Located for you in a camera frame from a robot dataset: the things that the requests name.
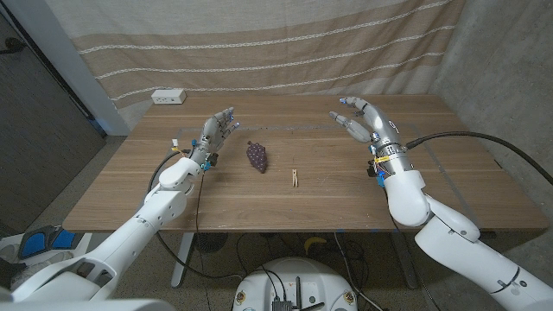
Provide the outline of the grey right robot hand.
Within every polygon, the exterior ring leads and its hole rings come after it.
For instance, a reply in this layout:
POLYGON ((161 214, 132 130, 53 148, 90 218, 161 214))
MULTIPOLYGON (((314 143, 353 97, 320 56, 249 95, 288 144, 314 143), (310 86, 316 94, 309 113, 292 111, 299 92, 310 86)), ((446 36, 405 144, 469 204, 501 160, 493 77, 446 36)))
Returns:
POLYGON ((359 115, 369 126, 367 129, 352 118, 330 111, 329 116, 344 127, 350 136, 360 143, 370 143, 372 153, 377 157, 387 157, 385 166, 394 171, 412 170, 412 166, 400 141, 396 125, 377 106, 362 98, 346 97, 340 102, 348 107, 359 109, 359 115))

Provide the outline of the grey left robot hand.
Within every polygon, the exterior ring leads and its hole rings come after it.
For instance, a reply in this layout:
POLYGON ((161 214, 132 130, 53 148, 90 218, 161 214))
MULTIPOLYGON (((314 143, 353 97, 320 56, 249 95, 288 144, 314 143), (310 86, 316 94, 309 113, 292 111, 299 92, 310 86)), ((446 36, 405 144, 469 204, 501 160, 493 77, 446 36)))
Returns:
POLYGON ((202 166, 211 154, 222 148, 224 141, 239 127, 239 123, 233 123, 233 113, 234 108, 229 107, 206 120, 200 137, 189 154, 191 160, 202 166))

